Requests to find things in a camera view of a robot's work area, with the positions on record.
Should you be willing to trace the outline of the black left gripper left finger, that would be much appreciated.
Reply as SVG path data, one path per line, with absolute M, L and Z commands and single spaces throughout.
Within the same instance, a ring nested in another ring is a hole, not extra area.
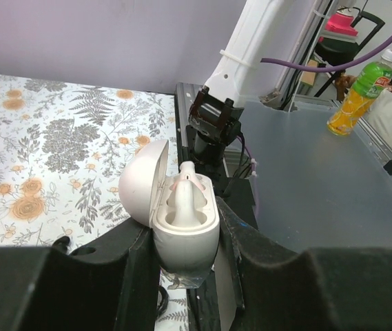
M 0 330 L 153 330 L 158 273 L 152 233 L 137 226 L 72 254 L 0 248 Z

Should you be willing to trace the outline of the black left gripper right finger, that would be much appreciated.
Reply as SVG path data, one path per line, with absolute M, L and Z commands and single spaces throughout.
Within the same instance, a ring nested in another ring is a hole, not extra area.
M 392 330 L 392 248 L 296 253 L 216 203 L 222 330 Z

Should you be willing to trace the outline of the white earbud charging case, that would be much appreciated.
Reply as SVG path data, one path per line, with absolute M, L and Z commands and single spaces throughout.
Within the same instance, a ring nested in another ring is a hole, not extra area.
M 153 230 L 164 271 L 202 279 L 214 264 L 220 238 L 214 187 L 191 161 L 167 175 L 168 152 L 167 140 L 146 145 L 120 176 L 119 197 L 131 218 Z

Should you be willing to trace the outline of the white earbud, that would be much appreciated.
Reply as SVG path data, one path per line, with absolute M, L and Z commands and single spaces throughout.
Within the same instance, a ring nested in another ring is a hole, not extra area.
M 171 204 L 175 207 L 171 225 L 178 228 L 195 228 L 205 222 L 199 208 L 207 204 L 203 190 L 205 187 L 198 178 L 195 165 L 185 161 L 180 165 L 180 172 L 172 186 Z

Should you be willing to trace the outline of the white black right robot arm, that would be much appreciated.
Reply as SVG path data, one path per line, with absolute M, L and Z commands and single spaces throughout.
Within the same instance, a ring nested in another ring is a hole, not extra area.
M 293 9 L 314 10 L 310 1 L 247 1 L 220 61 L 189 109 L 188 125 L 195 131 L 189 160 L 217 166 L 225 148 L 241 133 L 240 117 L 251 84 L 272 41 L 284 23 L 295 26 Z

